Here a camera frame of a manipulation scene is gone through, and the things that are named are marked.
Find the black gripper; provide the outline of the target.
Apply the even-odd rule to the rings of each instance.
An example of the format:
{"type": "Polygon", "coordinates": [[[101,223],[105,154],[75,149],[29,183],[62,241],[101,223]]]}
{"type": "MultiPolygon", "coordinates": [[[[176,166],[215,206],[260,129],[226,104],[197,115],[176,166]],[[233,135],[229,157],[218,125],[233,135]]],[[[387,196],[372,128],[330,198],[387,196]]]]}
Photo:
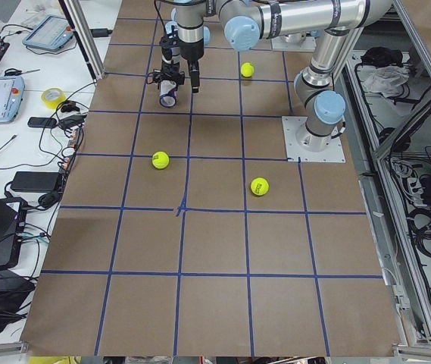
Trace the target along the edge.
{"type": "Polygon", "coordinates": [[[189,63],[195,63],[204,55],[204,38],[197,42],[186,42],[179,37],[180,55],[189,63]]]}
{"type": "MultiPolygon", "coordinates": [[[[200,87],[200,70],[198,61],[188,62],[189,77],[192,93],[198,93],[200,87]]],[[[147,84],[159,84],[163,80],[176,82],[178,86],[185,83],[185,73],[180,71],[180,63],[165,63],[161,65],[161,70],[154,69],[146,76],[147,84]]]]}

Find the tennis ball near arm base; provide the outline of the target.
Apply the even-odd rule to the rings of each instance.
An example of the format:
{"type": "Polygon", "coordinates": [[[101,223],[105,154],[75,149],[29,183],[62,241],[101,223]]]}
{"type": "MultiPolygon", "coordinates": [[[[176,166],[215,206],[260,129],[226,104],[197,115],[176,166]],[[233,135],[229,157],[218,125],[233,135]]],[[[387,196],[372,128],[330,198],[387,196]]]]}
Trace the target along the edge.
{"type": "Polygon", "coordinates": [[[240,67],[240,74],[244,78],[251,78],[255,73],[255,66],[251,62],[245,62],[240,67]]]}

